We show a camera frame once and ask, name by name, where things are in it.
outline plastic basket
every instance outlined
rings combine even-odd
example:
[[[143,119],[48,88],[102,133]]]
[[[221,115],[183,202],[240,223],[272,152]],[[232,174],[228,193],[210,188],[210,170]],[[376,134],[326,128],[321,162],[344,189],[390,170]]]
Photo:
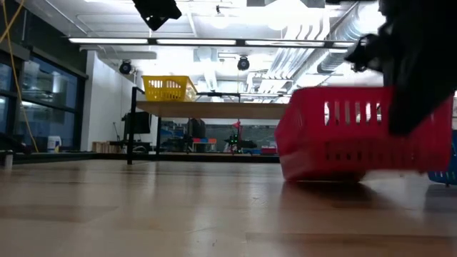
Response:
[[[196,89],[188,76],[143,76],[147,101],[193,101]]]
[[[446,185],[457,185],[457,131],[452,131],[451,162],[446,171],[430,171],[428,178],[431,181]]]
[[[390,88],[296,91],[275,131],[287,181],[362,177],[367,170],[446,170],[452,99],[408,138],[388,134]]]

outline yellow basket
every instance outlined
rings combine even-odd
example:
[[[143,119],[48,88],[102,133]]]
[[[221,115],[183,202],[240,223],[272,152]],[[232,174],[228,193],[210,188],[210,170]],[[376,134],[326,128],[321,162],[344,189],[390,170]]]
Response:
[[[143,76],[147,101],[193,101],[197,90],[188,76]]]

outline white wall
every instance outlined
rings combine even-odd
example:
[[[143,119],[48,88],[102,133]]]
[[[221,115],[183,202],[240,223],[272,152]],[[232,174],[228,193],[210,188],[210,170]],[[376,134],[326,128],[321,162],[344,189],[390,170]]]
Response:
[[[81,150],[90,151],[94,141],[116,141],[117,131],[121,139],[124,136],[122,116],[130,111],[131,89],[134,83],[122,76],[110,66],[101,61],[95,51],[89,51],[87,56],[89,80],[84,92],[84,116],[81,135]],[[142,141],[153,141],[156,134],[156,124],[151,125],[151,135],[141,135]]]

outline wooden floor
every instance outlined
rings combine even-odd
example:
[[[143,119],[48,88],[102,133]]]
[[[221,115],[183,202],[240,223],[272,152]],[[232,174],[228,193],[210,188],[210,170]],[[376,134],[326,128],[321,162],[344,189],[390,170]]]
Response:
[[[274,164],[16,166],[0,256],[457,256],[457,189],[392,173],[284,184]]]

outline blue bin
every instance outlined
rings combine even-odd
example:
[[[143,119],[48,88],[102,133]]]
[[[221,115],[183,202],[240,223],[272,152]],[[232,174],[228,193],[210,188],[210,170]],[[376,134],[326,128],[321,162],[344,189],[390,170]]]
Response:
[[[447,171],[430,171],[428,178],[437,183],[457,185],[457,131],[452,131],[451,162]]]

